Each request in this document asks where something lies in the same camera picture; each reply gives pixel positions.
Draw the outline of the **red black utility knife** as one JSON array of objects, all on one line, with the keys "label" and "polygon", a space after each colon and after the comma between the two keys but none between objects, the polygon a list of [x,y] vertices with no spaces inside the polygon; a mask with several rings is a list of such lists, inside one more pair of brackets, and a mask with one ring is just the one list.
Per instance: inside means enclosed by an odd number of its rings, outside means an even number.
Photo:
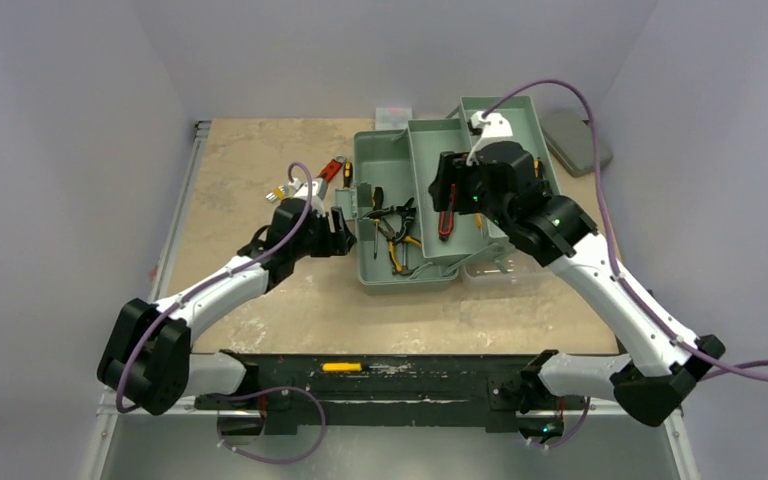
[{"label": "red black utility knife", "polygon": [[448,242],[454,230],[454,206],[457,197],[456,185],[452,184],[449,190],[449,201],[446,209],[442,211],[438,218],[438,238],[442,242]]}]

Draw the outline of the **yellow needle nose pliers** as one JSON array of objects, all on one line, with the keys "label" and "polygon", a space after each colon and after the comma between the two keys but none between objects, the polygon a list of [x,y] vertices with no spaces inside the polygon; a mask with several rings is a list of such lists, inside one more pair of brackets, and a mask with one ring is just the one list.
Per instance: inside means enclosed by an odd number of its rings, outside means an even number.
[{"label": "yellow needle nose pliers", "polygon": [[402,276],[399,272],[404,266],[409,266],[409,255],[407,247],[409,245],[421,248],[422,243],[410,234],[397,233],[393,227],[385,220],[379,224],[378,231],[387,241],[387,250],[391,263],[391,272],[394,276]]}]

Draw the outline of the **medium black yellow screwdriver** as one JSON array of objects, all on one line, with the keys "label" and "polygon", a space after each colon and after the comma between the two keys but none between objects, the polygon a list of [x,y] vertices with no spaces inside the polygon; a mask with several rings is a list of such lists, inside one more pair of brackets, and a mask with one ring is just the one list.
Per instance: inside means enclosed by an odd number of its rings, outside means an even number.
[{"label": "medium black yellow screwdriver", "polygon": [[374,223],[373,230],[373,258],[378,257],[378,226],[380,222],[380,211],[383,209],[384,192],[381,186],[376,186],[372,194],[372,218]]}]

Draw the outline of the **green plastic tool box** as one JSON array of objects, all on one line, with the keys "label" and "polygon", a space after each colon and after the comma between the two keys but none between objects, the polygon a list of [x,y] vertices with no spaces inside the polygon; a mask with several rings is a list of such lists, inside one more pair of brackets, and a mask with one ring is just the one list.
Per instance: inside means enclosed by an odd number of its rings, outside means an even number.
[{"label": "green plastic tool box", "polygon": [[503,103],[489,117],[502,136],[483,140],[493,101],[463,97],[451,118],[355,135],[354,183],[334,199],[356,224],[366,293],[439,291],[470,264],[504,259],[504,227],[558,195],[532,98]]}]

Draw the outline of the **black wire stripper pliers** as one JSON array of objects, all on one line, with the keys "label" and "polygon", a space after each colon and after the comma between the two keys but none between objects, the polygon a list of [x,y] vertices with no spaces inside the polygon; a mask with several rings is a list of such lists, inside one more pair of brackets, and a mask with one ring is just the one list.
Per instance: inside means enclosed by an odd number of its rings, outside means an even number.
[{"label": "black wire stripper pliers", "polygon": [[[397,215],[401,218],[402,223],[405,224],[405,227],[403,227],[403,230],[409,231],[410,228],[415,223],[416,216],[417,216],[417,208],[414,205],[414,203],[415,203],[415,198],[410,197],[402,205],[383,207],[383,209],[380,211],[381,217],[380,217],[379,224],[382,224],[390,216]],[[372,211],[366,213],[364,215],[364,218],[373,220]]]}]

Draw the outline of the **stubby black yellow screwdriver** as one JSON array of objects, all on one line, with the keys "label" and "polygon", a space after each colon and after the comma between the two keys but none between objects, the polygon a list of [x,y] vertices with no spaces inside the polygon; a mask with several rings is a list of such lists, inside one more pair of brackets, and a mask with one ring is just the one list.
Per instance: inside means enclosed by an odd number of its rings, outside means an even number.
[{"label": "stubby black yellow screwdriver", "polygon": [[345,189],[348,189],[352,185],[353,181],[353,164],[351,161],[346,161],[343,164],[343,176],[342,185]]}]

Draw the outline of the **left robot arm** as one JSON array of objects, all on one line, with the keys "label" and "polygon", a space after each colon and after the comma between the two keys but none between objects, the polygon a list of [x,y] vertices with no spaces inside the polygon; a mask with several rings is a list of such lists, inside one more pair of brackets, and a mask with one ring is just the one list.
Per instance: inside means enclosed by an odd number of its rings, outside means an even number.
[{"label": "left robot arm", "polygon": [[282,201],[216,272],[166,298],[128,301],[119,311],[97,368],[119,412],[161,415],[185,396],[219,394],[232,408],[257,399],[258,382],[228,354],[198,358],[192,346],[237,307],[269,293],[306,257],[347,255],[356,243],[343,211],[300,198]]}]

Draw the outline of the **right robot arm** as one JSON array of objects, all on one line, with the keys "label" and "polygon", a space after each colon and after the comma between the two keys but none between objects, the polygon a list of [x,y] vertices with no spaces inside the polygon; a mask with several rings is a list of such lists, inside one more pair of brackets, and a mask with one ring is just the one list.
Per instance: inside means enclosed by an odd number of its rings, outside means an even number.
[{"label": "right robot arm", "polygon": [[544,407],[575,395],[610,400],[638,422],[661,425],[725,352],[714,335],[698,336],[677,321],[661,329],[633,297],[647,297],[625,269],[610,268],[611,247],[573,199],[552,191],[544,164],[519,143],[443,152],[428,188],[438,212],[482,214],[519,251],[567,285],[620,341],[621,355],[542,352],[522,372],[522,406]]}]

